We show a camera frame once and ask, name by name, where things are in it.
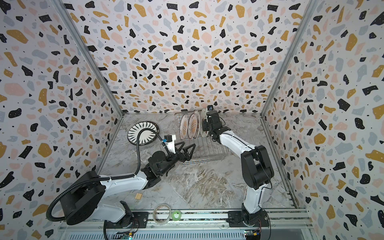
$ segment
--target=black mounting plate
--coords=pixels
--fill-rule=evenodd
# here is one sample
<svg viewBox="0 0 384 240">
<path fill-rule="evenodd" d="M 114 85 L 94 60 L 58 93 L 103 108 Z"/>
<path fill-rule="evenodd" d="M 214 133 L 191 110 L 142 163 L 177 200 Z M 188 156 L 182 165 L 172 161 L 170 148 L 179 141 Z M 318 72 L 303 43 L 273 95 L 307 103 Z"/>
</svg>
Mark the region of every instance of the black mounting plate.
<svg viewBox="0 0 384 240">
<path fill-rule="evenodd" d="M 265 220 L 265 217 L 267 217 L 267 214 L 265 211 L 260 211 L 260 215 L 257 217 L 257 219 L 260 220 L 262 223 L 262 227 L 269 227 L 269 221 L 268 217 Z M 256 224 L 253 226 L 255 228 L 258 228 L 260 226 L 259 221 L 256 219 Z M 243 223 L 241 211 L 229 211 L 228 212 L 228 220 L 234 220 L 238 223 L 229 223 L 229 227 L 249 227 Z"/>
<path fill-rule="evenodd" d="M 146 228 L 148 222 L 148 212 L 133 212 L 134 225 L 129 225 L 129 228 L 137 229 L 137 228 Z M 116 225 L 113 222 L 107 221 L 106 228 L 121 228 L 121 226 Z"/>
</svg>

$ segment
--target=plate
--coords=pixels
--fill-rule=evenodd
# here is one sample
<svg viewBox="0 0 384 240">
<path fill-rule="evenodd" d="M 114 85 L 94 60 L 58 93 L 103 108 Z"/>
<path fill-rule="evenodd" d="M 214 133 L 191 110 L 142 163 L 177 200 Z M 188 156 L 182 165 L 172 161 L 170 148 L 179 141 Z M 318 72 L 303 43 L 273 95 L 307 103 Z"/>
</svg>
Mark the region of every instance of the plate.
<svg viewBox="0 0 384 240">
<path fill-rule="evenodd" d="M 188 138 L 192 139 L 196 133 L 197 129 L 197 116 L 195 113 L 192 113 L 188 120 Z"/>
<path fill-rule="evenodd" d="M 181 117 L 181 122 L 180 122 L 180 139 L 183 140 L 185 139 L 185 136 L 187 135 L 188 131 L 188 118 L 187 115 L 183 115 Z"/>
<path fill-rule="evenodd" d="M 128 134 L 127 134 L 128 141 L 130 143 L 136 145 L 137 136 L 138 136 L 140 130 L 142 130 L 144 128 L 151 128 L 151 129 L 155 130 L 157 133 L 160 132 L 159 127 L 154 122 L 149 122 L 149 121 L 139 122 L 139 123 L 136 123 L 134 126 L 132 126 L 128 130 Z M 139 146 L 148 144 L 148 143 L 152 142 L 153 140 L 155 140 L 155 138 L 156 138 L 156 134 L 154 134 L 153 132 L 151 132 L 149 130 L 146 130 L 146 131 L 142 132 L 140 135 Z"/>
<path fill-rule="evenodd" d="M 193 111 L 193 113 L 196 115 L 196 119 L 197 119 L 196 132 L 193 138 L 197 138 L 200 133 L 200 115 L 199 115 L 199 111 L 197 110 Z"/>
<path fill-rule="evenodd" d="M 202 127 L 203 121 L 207 121 L 207 109 L 206 108 L 203 108 L 201 110 L 199 123 L 200 123 L 200 135 L 201 135 L 201 137 L 207 137 L 208 131 L 203 131 L 203 127 Z"/>
</svg>

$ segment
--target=patterned wall panel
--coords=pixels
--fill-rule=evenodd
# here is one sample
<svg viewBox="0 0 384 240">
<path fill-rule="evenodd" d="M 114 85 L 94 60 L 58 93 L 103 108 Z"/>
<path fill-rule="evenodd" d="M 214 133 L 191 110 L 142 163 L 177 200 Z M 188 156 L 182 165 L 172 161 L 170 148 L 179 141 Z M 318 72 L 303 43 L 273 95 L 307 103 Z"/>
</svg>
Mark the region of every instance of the patterned wall panel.
<svg viewBox="0 0 384 240">
<path fill-rule="evenodd" d="M 384 239 L 382 1 L 319 1 L 265 119 L 319 239 Z"/>
<path fill-rule="evenodd" d="M 124 112 L 263 107 L 306 0 L 65 0 Z"/>
<path fill-rule="evenodd" d="M 48 205 L 101 162 L 118 116 L 50 2 L 0 7 L 0 239 L 53 239 Z"/>
</svg>

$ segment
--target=dish rack wire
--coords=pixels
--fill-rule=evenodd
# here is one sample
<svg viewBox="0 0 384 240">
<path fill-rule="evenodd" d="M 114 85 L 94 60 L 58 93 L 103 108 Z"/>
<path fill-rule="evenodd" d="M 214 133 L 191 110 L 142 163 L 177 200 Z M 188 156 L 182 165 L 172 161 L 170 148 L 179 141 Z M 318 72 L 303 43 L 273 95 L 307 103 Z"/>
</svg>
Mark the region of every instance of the dish rack wire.
<svg viewBox="0 0 384 240">
<path fill-rule="evenodd" d="M 210 136 L 201 137 L 201 134 L 195 139 L 180 139 L 180 123 L 183 115 L 189 117 L 193 111 L 175 113 L 175 132 L 176 132 L 176 143 L 185 142 L 185 147 L 191 144 L 196 144 L 196 148 L 193 152 L 192 159 L 190 161 L 183 162 L 182 165 L 199 164 L 203 162 L 210 162 L 215 160 L 221 160 L 226 156 L 230 155 L 229 148 L 219 144 L 218 142 L 212 141 Z"/>
</svg>

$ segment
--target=black and white plate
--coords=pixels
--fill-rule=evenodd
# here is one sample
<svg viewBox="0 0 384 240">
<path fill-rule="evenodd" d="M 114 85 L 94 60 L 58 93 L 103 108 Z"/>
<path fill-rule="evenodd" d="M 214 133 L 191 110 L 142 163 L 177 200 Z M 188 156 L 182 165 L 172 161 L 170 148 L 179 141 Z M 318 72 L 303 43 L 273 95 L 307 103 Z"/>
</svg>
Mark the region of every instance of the black and white plate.
<svg viewBox="0 0 384 240">
<path fill-rule="evenodd" d="M 149 121 L 139 122 L 129 129 L 127 134 L 128 141 L 136 145 L 137 135 L 139 134 L 140 130 L 144 128 L 151 128 L 155 130 L 157 133 L 160 132 L 158 125 L 154 122 L 149 122 Z M 140 135 L 139 145 L 141 146 L 141 145 L 148 144 L 153 140 L 155 140 L 155 138 L 156 138 L 156 134 L 154 134 L 152 131 L 146 130 L 142 132 Z"/>
</svg>

